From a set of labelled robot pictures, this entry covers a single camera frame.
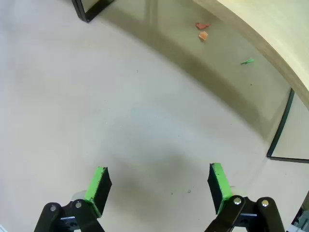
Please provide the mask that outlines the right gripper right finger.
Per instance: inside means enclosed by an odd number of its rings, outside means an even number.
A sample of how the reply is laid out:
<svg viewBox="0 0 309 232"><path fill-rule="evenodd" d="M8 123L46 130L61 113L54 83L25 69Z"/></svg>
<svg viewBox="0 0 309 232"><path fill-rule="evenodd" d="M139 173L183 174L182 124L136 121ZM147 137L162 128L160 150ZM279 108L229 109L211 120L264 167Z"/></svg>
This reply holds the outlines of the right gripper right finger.
<svg viewBox="0 0 309 232"><path fill-rule="evenodd" d="M262 197L253 202L248 197L233 194L220 163L210 164L208 184L216 218L205 231L230 232L235 227L248 232L285 231L275 201Z"/></svg>

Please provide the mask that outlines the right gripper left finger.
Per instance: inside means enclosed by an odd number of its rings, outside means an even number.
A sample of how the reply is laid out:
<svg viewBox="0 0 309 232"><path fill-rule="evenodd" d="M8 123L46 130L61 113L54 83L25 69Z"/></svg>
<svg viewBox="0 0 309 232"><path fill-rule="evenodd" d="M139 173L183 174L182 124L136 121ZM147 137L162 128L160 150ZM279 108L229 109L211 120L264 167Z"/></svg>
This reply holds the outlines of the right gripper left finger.
<svg viewBox="0 0 309 232"><path fill-rule="evenodd" d="M98 219L102 217L112 186L107 167L98 167L88 190L66 206L47 203L34 229L36 232L102 232Z"/></svg>

